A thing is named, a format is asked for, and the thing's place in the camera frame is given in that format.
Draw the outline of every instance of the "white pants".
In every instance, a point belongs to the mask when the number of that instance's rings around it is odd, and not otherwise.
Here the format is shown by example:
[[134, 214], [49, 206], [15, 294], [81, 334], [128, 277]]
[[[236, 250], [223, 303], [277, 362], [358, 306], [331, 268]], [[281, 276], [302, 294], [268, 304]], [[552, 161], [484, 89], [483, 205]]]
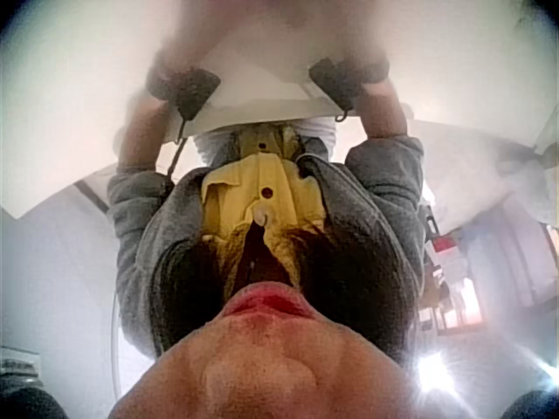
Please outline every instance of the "white pants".
[[[320, 138], [328, 149], [328, 159], [332, 157], [335, 146], [335, 120], [334, 117], [309, 118], [306, 120], [290, 120], [289, 123], [295, 132], [301, 137]], [[231, 134], [238, 127], [224, 127], [196, 135], [194, 144], [202, 157], [202, 161], [208, 166], [211, 165], [217, 151], [226, 141], [231, 139]]]

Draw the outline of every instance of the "lips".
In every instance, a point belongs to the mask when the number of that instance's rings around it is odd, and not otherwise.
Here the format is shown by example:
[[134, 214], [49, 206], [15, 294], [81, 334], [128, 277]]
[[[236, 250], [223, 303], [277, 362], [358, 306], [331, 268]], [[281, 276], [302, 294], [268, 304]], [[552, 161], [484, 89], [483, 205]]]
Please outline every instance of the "lips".
[[299, 292], [277, 282], [260, 282], [245, 287], [229, 300], [218, 317], [252, 313], [264, 313], [282, 319], [321, 318]]

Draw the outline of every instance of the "hand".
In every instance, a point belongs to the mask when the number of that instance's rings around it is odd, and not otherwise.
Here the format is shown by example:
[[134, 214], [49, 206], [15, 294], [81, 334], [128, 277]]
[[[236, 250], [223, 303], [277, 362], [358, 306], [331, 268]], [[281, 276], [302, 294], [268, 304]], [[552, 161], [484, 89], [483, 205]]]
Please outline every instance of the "hand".
[[178, 29], [163, 47], [169, 73], [187, 72], [252, 13], [256, 0], [182, 0]]
[[336, 33], [338, 46], [355, 66], [377, 62], [383, 49], [377, 44], [376, 0], [325, 0], [325, 24]]

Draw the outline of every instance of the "person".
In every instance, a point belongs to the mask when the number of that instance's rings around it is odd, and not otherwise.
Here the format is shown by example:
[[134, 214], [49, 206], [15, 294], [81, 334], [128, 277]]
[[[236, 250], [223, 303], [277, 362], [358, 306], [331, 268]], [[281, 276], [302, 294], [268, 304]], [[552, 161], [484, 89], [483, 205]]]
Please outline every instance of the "person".
[[[217, 42], [200, 31], [231, 27], [257, 2], [195, 3], [204, 19], [179, 30], [166, 73], [187, 72]], [[357, 68], [377, 59], [371, 4], [324, 4]], [[360, 80], [368, 138], [343, 165], [328, 161], [320, 133], [297, 133], [304, 121], [249, 124], [225, 129], [206, 150], [210, 166], [175, 185], [155, 172], [171, 106], [141, 101], [109, 184], [121, 324], [156, 358], [110, 417], [421, 415], [409, 336], [422, 290], [423, 149], [388, 78]]]

